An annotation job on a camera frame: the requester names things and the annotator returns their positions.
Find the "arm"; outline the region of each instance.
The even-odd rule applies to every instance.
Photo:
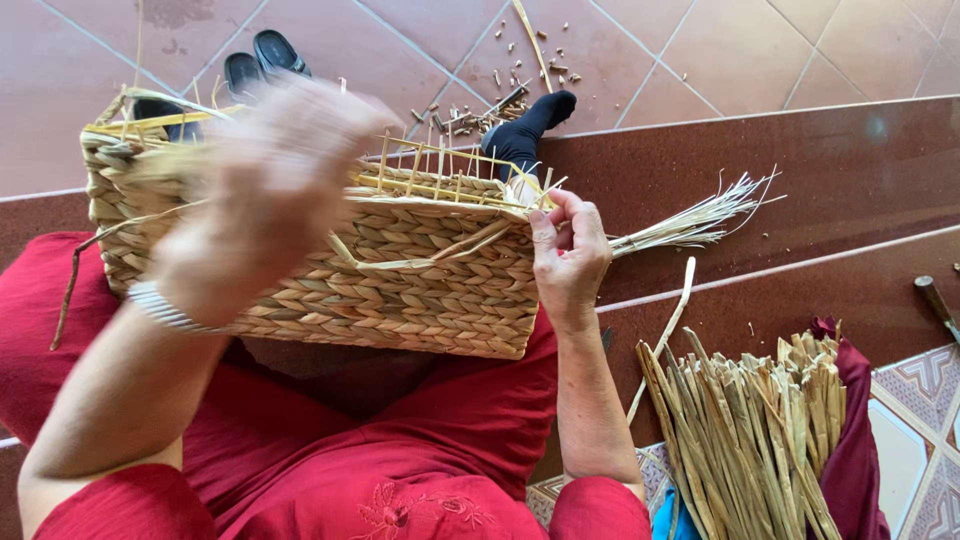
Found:
[[[157,291],[198,323],[231,321],[322,242],[350,158],[391,117],[338,88],[290,78],[209,143],[207,202],[156,245]],[[67,378],[24,462],[25,537],[95,479],[142,463],[180,468],[180,438],[226,344],[121,307]]]
[[[559,205],[534,212],[534,274],[540,300],[557,334],[557,418],[567,481],[607,477],[643,500],[643,477],[623,414],[594,310],[596,292],[612,260],[600,214],[568,191],[554,189]],[[556,225],[565,223],[559,232]],[[562,255],[558,249],[565,250]]]

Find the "black sock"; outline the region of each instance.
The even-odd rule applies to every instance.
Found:
[[[133,102],[133,119],[156,118],[158,116],[171,116],[173,114],[183,114],[183,108],[168,101],[160,99],[138,99]],[[180,142],[180,124],[163,126],[167,132],[167,138],[171,142]],[[193,144],[193,137],[203,141],[204,134],[200,131],[198,122],[187,122],[183,124],[184,141]]]
[[[567,90],[542,96],[520,118],[497,126],[489,132],[489,137],[484,136],[481,149],[487,156],[509,161],[521,171],[536,176],[534,163],[540,137],[569,118],[576,106],[577,96]],[[510,165],[500,165],[500,182],[506,183],[514,176],[512,173]]]

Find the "bracelet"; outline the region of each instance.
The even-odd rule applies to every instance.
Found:
[[[136,304],[151,319],[163,326],[186,333],[227,333],[222,328],[204,326],[170,305],[156,290],[156,282],[138,282],[127,291],[127,299]]]

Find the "embroidery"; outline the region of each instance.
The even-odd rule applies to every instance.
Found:
[[[394,540],[401,528],[406,527],[411,518],[439,520],[440,517],[431,512],[431,515],[411,515],[415,509],[429,512],[429,503],[435,504],[440,510],[453,514],[463,515],[464,523],[469,523],[473,530],[486,523],[495,524],[496,520],[490,512],[484,512],[467,497],[437,492],[427,496],[425,493],[417,499],[401,498],[394,501],[396,484],[387,482],[377,484],[373,489],[370,506],[358,504],[357,510],[363,520],[374,526],[374,529],[362,536],[353,536],[350,540],[373,540],[380,532],[386,540]]]

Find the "blue cloth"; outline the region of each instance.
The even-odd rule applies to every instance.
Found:
[[[657,510],[654,516],[653,540],[666,540],[670,534],[670,525],[673,523],[673,500],[676,494],[673,488],[666,490],[666,497],[663,499],[663,506]],[[690,512],[686,511],[686,505],[682,501],[677,501],[680,505],[680,516],[677,518],[677,532],[674,534],[674,540],[700,540],[700,533],[697,527],[693,525],[693,519],[690,518]]]

